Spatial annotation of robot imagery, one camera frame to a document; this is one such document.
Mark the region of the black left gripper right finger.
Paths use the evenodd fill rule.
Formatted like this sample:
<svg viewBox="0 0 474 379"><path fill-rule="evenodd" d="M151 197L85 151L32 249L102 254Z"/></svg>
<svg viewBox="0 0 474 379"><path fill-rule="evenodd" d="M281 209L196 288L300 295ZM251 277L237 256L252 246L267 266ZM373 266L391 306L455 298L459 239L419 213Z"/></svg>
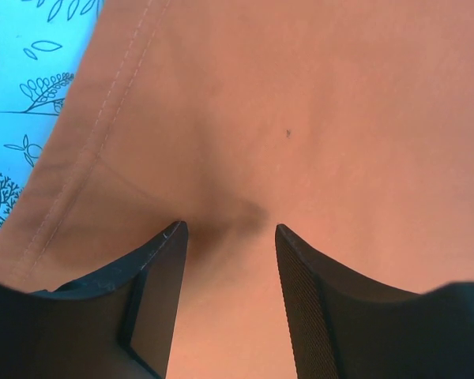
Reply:
<svg viewBox="0 0 474 379"><path fill-rule="evenodd" d="M424 294L385 285L287 226L276 259L300 378L474 378L474 282Z"/></svg>

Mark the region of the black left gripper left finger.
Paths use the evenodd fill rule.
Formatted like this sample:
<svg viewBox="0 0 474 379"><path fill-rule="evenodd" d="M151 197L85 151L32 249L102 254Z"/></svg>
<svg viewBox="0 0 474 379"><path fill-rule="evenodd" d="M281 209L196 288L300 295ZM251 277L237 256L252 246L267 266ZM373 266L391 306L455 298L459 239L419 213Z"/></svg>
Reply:
<svg viewBox="0 0 474 379"><path fill-rule="evenodd" d="M175 222L55 291L0 284L0 378L163 378L186 262Z"/></svg>

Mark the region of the orange t shirt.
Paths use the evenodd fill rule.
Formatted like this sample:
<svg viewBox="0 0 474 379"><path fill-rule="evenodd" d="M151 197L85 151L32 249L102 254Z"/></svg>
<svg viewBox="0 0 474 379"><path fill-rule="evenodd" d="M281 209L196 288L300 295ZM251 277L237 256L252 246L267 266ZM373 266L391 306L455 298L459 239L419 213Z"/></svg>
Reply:
<svg viewBox="0 0 474 379"><path fill-rule="evenodd" d="M109 1L0 231L54 289L184 220L168 375L293 378L288 225L374 279L474 281L474 1Z"/></svg>

